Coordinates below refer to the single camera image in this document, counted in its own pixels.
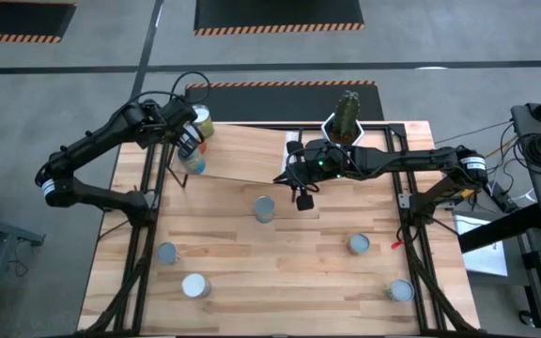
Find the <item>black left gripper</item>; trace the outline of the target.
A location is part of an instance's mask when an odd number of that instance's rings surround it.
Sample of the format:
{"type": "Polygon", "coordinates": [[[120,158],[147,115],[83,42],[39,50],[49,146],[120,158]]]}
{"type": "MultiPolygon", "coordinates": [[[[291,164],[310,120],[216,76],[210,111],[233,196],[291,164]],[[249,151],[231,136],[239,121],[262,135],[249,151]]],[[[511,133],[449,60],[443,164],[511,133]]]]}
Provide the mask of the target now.
{"type": "Polygon", "coordinates": [[[204,134],[193,124],[197,119],[197,113],[192,105],[181,100],[171,100],[159,110],[159,114],[165,122],[164,134],[166,136],[180,136],[177,143],[180,157],[187,156],[187,133],[185,133],[187,125],[193,128],[198,137],[198,142],[200,144],[205,143],[204,134]]]}

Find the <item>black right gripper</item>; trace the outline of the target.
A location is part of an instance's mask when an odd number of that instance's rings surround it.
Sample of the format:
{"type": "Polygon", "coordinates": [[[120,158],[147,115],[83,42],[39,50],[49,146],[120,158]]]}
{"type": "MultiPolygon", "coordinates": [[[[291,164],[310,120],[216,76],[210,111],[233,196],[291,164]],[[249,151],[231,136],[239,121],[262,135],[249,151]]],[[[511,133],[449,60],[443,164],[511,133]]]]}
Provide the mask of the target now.
{"type": "Polygon", "coordinates": [[[345,177],[348,171],[353,170],[345,149],[324,139],[316,139],[306,145],[289,141],[286,150],[286,169],[273,181],[300,194],[295,198],[298,211],[315,206],[311,192],[319,192],[319,182],[345,177]]]}

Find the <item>large green oranges can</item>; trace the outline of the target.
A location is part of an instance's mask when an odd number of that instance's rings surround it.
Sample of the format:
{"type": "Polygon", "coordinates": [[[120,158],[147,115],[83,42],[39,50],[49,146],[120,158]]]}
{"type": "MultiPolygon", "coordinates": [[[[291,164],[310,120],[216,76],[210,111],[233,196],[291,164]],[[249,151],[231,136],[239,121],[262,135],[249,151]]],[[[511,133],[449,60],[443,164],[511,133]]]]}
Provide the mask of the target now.
{"type": "Polygon", "coordinates": [[[200,130],[205,138],[209,138],[214,133],[214,126],[211,120],[209,108],[206,105],[195,104],[193,106],[197,119],[194,121],[194,125],[200,130]]]}

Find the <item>blue berries can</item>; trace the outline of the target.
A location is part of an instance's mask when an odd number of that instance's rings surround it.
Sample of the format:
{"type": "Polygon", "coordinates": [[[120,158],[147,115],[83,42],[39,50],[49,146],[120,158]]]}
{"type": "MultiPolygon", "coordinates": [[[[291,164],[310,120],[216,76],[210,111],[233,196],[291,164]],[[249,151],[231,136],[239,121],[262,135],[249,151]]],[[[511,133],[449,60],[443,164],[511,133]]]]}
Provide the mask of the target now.
{"type": "Polygon", "coordinates": [[[200,175],[206,169],[206,162],[199,150],[195,150],[190,155],[178,155],[179,163],[184,171],[190,175],[200,175]]]}

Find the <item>small carrot-print can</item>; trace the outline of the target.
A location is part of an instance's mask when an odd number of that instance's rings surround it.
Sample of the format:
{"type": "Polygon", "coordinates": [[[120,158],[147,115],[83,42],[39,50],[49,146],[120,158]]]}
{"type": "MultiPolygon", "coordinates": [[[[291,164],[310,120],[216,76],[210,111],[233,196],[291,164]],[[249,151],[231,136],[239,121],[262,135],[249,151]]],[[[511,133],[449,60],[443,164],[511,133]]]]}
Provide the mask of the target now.
{"type": "Polygon", "coordinates": [[[157,249],[158,261],[163,265],[175,265],[179,260],[177,246],[172,242],[164,242],[157,249]]]}

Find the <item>large blue peaches can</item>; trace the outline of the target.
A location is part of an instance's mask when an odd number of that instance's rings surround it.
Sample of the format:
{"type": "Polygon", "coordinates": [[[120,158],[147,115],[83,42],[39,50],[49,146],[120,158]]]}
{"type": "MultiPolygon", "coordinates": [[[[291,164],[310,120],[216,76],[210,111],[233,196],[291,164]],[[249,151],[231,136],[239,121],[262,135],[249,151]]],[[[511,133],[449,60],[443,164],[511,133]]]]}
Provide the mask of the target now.
{"type": "Polygon", "coordinates": [[[211,292],[211,283],[207,277],[199,273],[187,275],[181,282],[183,294],[192,299],[206,298],[211,292]]]}

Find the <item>large yellow-green fruit can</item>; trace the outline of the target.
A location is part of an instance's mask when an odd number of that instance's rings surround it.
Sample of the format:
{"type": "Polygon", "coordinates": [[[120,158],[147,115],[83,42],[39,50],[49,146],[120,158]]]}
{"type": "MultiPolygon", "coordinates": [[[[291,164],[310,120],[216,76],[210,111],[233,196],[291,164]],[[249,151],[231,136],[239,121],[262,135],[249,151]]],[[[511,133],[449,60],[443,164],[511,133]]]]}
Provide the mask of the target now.
{"type": "Polygon", "coordinates": [[[398,302],[413,301],[415,289],[411,282],[404,279],[397,279],[390,282],[385,291],[389,300],[398,302]]]}

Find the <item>light wooden board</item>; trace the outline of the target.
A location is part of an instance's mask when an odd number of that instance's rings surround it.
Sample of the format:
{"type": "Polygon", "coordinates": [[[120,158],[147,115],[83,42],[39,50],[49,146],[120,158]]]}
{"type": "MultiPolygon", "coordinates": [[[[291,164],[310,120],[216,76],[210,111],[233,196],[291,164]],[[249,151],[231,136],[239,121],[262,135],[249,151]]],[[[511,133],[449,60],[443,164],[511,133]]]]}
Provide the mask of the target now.
{"type": "Polygon", "coordinates": [[[279,131],[225,123],[213,127],[202,156],[202,175],[215,178],[271,184],[285,171],[286,144],[301,139],[299,129],[279,131]]]}

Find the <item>black mat with striped edge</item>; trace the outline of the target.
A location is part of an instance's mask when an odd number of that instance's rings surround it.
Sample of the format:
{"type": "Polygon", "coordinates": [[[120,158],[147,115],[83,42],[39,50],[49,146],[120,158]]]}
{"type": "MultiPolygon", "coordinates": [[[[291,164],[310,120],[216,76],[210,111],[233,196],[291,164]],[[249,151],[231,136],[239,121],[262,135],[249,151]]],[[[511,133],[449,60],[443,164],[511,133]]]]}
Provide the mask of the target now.
{"type": "Polygon", "coordinates": [[[59,43],[78,5],[0,1],[0,42],[59,43]]]}
{"type": "Polygon", "coordinates": [[[200,37],[365,29],[359,0],[196,0],[200,37]]]}
{"type": "Polygon", "coordinates": [[[214,122],[322,122],[347,91],[359,96],[361,121],[384,119],[378,87],[370,80],[185,85],[186,98],[202,100],[214,122]]]}

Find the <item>green cactus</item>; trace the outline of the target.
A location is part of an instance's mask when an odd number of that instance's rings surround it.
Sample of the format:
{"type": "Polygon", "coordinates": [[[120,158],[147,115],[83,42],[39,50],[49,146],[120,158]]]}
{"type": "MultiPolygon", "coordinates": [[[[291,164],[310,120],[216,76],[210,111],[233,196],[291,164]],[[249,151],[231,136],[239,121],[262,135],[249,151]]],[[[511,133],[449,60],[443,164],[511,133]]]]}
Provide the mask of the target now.
{"type": "Polygon", "coordinates": [[[338,144],[352,145],[357,138],[357,118],[361,111],[359,94],[345,91],[337,103],[332,123],[332,139],[338,144]]]}

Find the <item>white paper sheet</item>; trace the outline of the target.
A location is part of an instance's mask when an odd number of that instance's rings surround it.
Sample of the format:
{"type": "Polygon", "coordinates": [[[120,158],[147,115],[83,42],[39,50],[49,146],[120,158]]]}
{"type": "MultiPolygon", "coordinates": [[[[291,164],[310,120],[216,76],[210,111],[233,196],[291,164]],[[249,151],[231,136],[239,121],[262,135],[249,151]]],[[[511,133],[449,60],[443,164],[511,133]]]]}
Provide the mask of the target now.
{"type": "MultiPolygon", "coordinates": [[[[463,216],[460,214],[454,215],[454,221],[456,231],[459,235],[463,235],[484,224],[488,224],[488,220],[463,216]]],[[[467,271],[500,277],[508,276],[504,247],[501,241],[464,253],[463,261],[467,271]]]]}

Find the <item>black desk support bar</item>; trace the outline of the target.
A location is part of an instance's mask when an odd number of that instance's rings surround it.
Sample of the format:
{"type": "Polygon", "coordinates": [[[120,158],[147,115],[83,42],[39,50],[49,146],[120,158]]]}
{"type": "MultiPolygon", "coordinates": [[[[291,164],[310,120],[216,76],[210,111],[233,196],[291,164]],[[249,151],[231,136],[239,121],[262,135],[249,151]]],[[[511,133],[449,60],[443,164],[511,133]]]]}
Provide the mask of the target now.
{"type": "Polygon", "coordinates": [[[520,236],[531,229],[541,230],[541,207],[533,204],[514,211],[498,220],[458,236],[462,253],[468,253],[495,242],[520,236]]]}

